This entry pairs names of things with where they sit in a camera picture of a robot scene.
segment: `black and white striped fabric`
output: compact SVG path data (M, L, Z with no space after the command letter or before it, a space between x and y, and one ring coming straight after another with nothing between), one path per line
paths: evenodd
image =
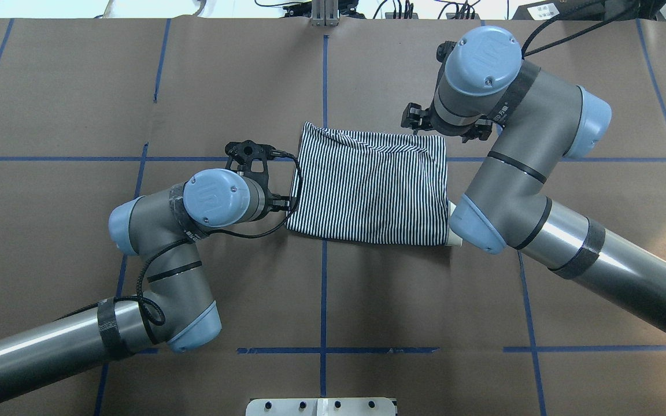
M449 200L442 137L306 123L299 165L304 186L288 229L352 242L446 244ZM297 189L296 177L291 189Z

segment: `folded cloth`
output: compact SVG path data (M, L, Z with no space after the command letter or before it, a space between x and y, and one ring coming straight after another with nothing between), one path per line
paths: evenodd
M363 243L438 246L449 241L442 137L306 123L299 165L304 186L288 229ZM297 181L291 189L297 189Z

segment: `metal bracket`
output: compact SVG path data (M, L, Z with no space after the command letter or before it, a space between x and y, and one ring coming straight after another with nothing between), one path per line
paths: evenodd
M246 416L397 416L397 400L388 398L254 399Z
M338 0L312 0L313 26L338 26Z

